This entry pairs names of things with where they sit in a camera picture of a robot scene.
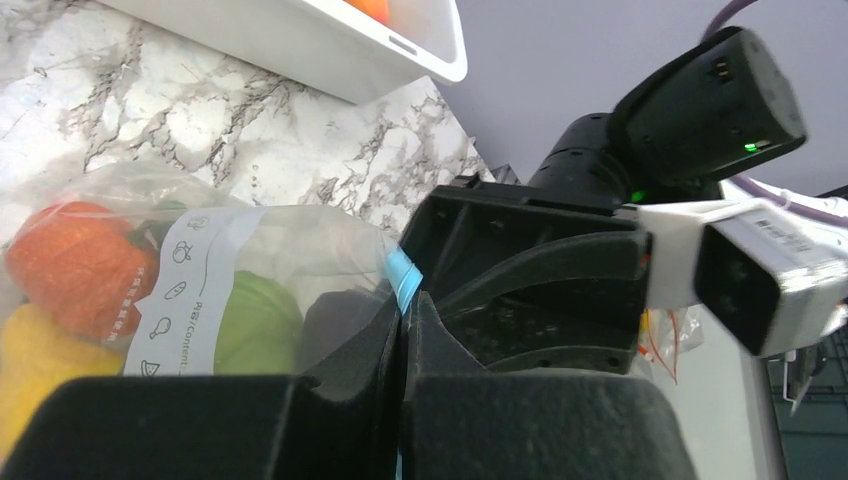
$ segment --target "yellow toy vegetable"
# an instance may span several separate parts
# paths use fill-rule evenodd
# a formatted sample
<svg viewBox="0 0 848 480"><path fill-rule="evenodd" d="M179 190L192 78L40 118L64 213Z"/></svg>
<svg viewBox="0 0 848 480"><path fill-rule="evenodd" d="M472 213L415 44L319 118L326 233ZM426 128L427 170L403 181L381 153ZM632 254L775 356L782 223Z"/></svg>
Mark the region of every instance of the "yellow toy vegetable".
<svg viewBox="0 0 848 480"><path fill-rule="evenodd" d="M0 330L0 458L7 456L38 407L79 377L117 375L124 359L66 333L25 304Z"/></svg>

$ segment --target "plastic bag with wires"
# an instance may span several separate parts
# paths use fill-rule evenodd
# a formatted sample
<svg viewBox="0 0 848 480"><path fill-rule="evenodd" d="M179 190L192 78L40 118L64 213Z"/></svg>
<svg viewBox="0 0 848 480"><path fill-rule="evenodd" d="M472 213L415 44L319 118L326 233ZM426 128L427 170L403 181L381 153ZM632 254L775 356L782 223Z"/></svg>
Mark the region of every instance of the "plastic bag with wires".
<svg viewBox="0 0 848 480"><path fill-rule="evenodd" d="M639 325L639 353L677 383L677 359L704 343L696 309L645 310Z"/></svg>

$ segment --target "gray marble vein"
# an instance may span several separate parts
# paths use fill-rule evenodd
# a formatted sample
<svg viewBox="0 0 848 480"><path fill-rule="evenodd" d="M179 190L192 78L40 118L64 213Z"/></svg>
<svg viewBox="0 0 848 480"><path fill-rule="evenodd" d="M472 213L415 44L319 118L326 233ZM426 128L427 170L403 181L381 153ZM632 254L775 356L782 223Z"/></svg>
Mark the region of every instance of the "gray marble vein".
<svg viewBox="0 0 848 480"><path fill-rule="evenodd" d="M256 205L400 231L437 184L489 175L427 78L353 106L92 1L0 13L0 192L156 161Z"/></svg>

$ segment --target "plastic bag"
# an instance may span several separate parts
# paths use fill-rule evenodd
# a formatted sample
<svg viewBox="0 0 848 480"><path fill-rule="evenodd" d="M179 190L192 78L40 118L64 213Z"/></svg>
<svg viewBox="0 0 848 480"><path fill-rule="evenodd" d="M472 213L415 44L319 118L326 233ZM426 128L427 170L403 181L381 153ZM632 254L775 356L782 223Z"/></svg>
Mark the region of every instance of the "plastic bag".
<svg viewBox="0 0 848 480"><path fill-rule="evenodd" d="M639 353L677 383L677 359L704 343L694 309L645 310L639 325Z"/></svg>
<svg viewBox="0 0 848 480"><path fill-rule="evenodd" d="M389 263L408 262L341 210L247 206L164 166L50 185L0 203L16 230L0 271L0 462L77 377L300 373L395 301Z"/></svg>

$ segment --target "watermelon slice icon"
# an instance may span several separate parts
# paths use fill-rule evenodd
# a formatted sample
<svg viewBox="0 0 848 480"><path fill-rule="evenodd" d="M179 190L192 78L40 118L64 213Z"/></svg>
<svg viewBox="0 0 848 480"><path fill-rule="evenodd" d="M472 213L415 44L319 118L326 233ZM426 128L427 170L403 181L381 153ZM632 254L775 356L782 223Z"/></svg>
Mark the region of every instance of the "watermelon slice icon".
<svg viewBox="0 0 848 480"><path fill-rule="evenodd" d="M156 375L156 372L159 371L159 367L161 364L148 362L147 360L141 361L141 376L142 377L152 377Z"/></svg>

